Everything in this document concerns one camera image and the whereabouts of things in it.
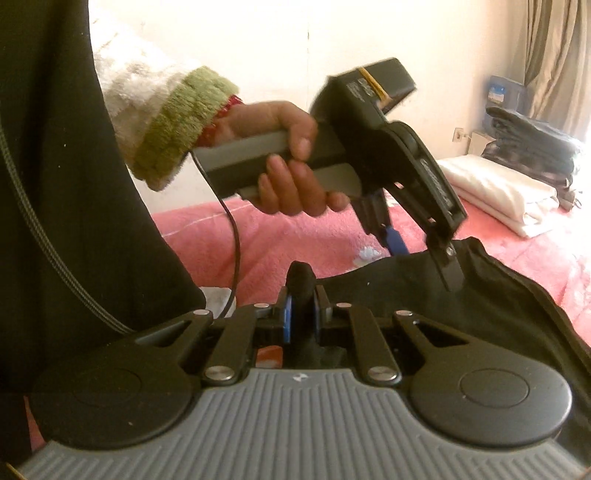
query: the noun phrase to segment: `curtain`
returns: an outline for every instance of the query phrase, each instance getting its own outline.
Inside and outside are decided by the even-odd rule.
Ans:
[[[591,0],[528,0],[529,116],[581,141],[591,126]]]

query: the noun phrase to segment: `red bracelet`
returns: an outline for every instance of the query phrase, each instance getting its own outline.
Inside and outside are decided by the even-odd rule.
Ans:
[[[217,131],[217,121],[220,120],[220,118],[224,118],[225,116],[228,115],[228,113],[230,112],[230,109],[235,106],[235,105],[241,105],[243,102],[242,100],[240,100],[236,95],[232,95],[229,99],[228,102],[226,103],[226,105],[216,114],[215,117],[213,117],[212,122],[206,126],[203,131],[201,132],[201,135],[199,135],[199,138],[197,139],[197,142],[195,143],[195,146],[197,147],[212,147],[213,143],[215,141],[216,138],[216,131]]]

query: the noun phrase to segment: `black cable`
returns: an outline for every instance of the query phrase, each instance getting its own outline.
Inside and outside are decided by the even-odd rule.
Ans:
[[[72,293],[104,324],[106,324],[112,330],[127,335],[134,331],[127,325],[121,323],[109,312],[107,312],[76,280],[76,277],[70,272],[64,261],[61,259],[56,249],[51,244],[51,241],[47,238],[47,234],[29,201],[27,192],[22,185],[21,179],[18,175],[17,167],[12,160],[12,155],[8,148],[8,142],[4,135],[4,129],[2,128],[2,122],[0,121],[0,153],[4,159],[4,163],[8,170],[8,175],[12,181],[13,193],[17,200],[18,208],[21,211],[22,217],[24,218],[29,230],[33,237],[37,241],[37,245],[41,248],[41,251],[46,256],[47,260],[72,291]]]
[[[207,176],[207,173],[205,172],[205,170],[203,169],[203,167],[199,163],[199,160],[195,157],[195,154],[192,151],[190,151],[190,154],[191,154],[191,158],[193,159],[193,162],[195,163],[195,166],[199,169],[199,171],[201,172],[201,175],[203,175],[203,178],[205,179],[205,181],[207,182],[207,184],[209,185],[209,187],[213,191],[213,194],[216,196],[217,201],[222,205],[222,208],[226,212],[226,215],[228,217],[228,221],[232,225],[232,233],[234,234],[234,278],[232,279],[232,290],[230,291],[230,297],[228,298],[228,301],[226,302],[225,307],[223,308],[222,312],[220,313],[220,315],[218,317],[218,318],[224,318],[226,316],[226,314],[228,313],[228,311],[230,310],[230,308],[232,307],[232,303],[234,302],[234,299],[236,298],[236,290],[238,289],[238,280],[240,278],[240,235],[238,233],[238,226],[236,225],[236,220],[234,220],[234,217],[232,216],[232,213],[230,212],[230,210],[226,206],[226,203],[220,198],[220,196],[214,190],[211,182],[209,181],[209,177]]]

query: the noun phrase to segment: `folded white cloth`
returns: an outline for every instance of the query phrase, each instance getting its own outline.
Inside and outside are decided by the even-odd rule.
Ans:
[[[453,189],[459,197],[463,198],[464,200],[467,200],[483,212],[488,213],[491,217],[496,218],[500,221],[500,223],[504,223],[507,227],[509,227],[522,238],[533,238],[535,236],[541,235],[542,233],[546,233],[554,228],[555,218],[552,215],[549,215],[541,222],[525,225],[523,223],[514,221],[513,219],[507,217],[507,215],[503,215],[498,210],[495,210],[490,205],[487,205],[483,201],[474,197],[474,195],[465,192],[461,188],[454,187]]]
[[[456,193],[528,238],[551,229],[556,189],[476,155],[438,161]]]

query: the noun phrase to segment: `green fuzzy cuff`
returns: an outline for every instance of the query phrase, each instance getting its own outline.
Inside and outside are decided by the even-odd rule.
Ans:
[[[172,181],[199,135],[238,88],[207,67],[189,73],[152,120],[130,165],[152,190]]]

